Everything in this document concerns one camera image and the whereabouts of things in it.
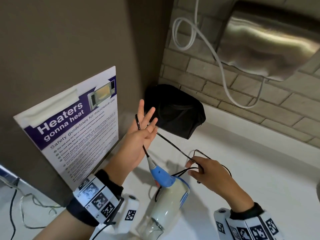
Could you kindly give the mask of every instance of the person's right hand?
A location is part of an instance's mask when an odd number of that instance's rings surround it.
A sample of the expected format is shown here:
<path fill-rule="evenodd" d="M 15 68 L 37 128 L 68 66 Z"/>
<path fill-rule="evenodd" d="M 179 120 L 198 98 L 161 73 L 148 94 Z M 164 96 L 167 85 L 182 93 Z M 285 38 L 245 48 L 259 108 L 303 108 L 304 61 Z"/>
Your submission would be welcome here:
<path fill-rule="evenodd" d="M 188 174 L 224 198 L 234 212 L 244 212 L 254 206 L 251 197 L 218 161 L 198 156 L 192 159 L 203 167 L 204 172 L 201 169 L 200 172 L 189 170 Z M 189 160 L 186 168 L 190 168 L 192 164 L 194 162 Z"/>

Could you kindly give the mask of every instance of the brick wall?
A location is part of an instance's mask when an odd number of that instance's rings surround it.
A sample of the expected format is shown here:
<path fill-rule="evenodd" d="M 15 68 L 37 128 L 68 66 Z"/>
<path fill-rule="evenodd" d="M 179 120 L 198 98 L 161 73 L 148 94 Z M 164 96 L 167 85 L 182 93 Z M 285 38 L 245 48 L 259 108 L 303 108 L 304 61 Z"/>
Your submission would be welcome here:
<path fill-rule="evenodd" d="M 234 0 L 200 0 L 198 27 L 215 45 Z M 319 0 L 256 0 L 299 11 L 320 19 Z M 175 0 L 171 25 L 176 17 L 192 19 L 195 0 Z M 197 38 L 193 46 L 179 51 L 171 38 L 171 26 L 163 54 L 159 84 L 171 84 L 198 100 L 254 123 L 320 148 L 320 52 L 284 82 L 266 82 L 261 101 L 251 109 L 232 104 L 222 87 L 218 64 L 206 44 Z M 178 40 L 185 45 L 190 27 L 181 25 Z M 230 94 L 249 105 L 258 93 L 261 77 L 224 66 Z"/>

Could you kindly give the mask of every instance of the person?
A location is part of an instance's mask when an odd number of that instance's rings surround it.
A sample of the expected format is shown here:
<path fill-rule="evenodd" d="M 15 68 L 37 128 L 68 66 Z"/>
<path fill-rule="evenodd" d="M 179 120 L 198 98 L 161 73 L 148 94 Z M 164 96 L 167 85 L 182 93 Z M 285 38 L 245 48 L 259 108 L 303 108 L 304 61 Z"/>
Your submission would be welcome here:
<path fill-rule="evenodd" d="M 97 177 L 99 174 L 99 179 L 114 195 L 121 195 L 122 184 L 126 177 L 145 157 L 142 145 L 148 149 L 157 134 L 157 118 L 150 123 L 154 111 L 153 107 L 144 115 L 144 101 L 140 100 L 138 120 L 141 130 L 138 130 L 136 121 L 133 120 L 119 151 L 110 159 L 106 167 L 96 174 Z M 234 219 L 245 220 L 245 218 L 263 213 L 262 208 L 236 183 L 218 161 L 197 156 L 193 159 L 203 167 L 204 172 L 189 170 L 188 174 L 224 198 L 231 208 L 231 215 L 233 214 Z M 192 164 L 190 160 L 186 167 L 189 168 Z M 84 208 L 78 210 L 81 207 L 73 198 L 66 210 L 62 211 L 34 240 L 89 240 L 98 222 Z"/>

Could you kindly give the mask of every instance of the person's left hand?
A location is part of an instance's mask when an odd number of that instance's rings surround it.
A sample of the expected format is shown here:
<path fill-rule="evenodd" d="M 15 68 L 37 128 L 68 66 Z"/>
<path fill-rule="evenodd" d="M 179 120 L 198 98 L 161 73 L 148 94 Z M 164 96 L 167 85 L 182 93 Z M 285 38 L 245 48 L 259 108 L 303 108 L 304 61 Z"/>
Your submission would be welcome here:
<path fill-rule="evenodd" d="M 142 145 L 146 150 L 157 135 L 158 128 L 157 118 L 148 125 L 155 108 L 152 107 L 144 116 L 144 101 L 139 102 L 138 120 L 141 130 L 138 130 L 137 122 L 134 119 L 132 125 L 128 129 L 122 146 L 117 154 L 110 160 L 105 171 L 108 173 L 110 180 L 118 185 L 122 185 L 128 174 L 136 168 L 145 156 Z"/>

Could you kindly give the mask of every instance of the black wristband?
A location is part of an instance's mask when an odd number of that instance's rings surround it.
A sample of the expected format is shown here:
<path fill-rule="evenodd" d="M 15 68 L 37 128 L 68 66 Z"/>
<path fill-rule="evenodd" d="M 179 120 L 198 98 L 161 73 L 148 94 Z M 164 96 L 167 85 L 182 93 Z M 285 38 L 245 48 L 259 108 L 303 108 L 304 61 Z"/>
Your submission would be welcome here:
<path fill-rule="evenodd" d="M 231 212 L 230 219 L 246 220 L 246 219 L 261 215 L 264 212 L 264 210 L 261 208 L 261 206 L 258 203 L 255 202 L 254 206 L 249 210 L 246 210 L 244 212 L 234 212 L 233 210 L 231 210 L 230 212 Z"/>
<path fill-rule="evenodd" d="M 109 179 L 109 175 L 106 171 L 100 169 L 95 176 L 105 185 L 110 191 L 118 198 L 121 198 L 123 187 L 115 184 Z M 77 218 L 79 221 L 83 222 L 86 225 L 97 227 L 99 222 L 83 207 L 78 200 L 73 197 L 70 203 L 67 205 L 66 210 Z"/>

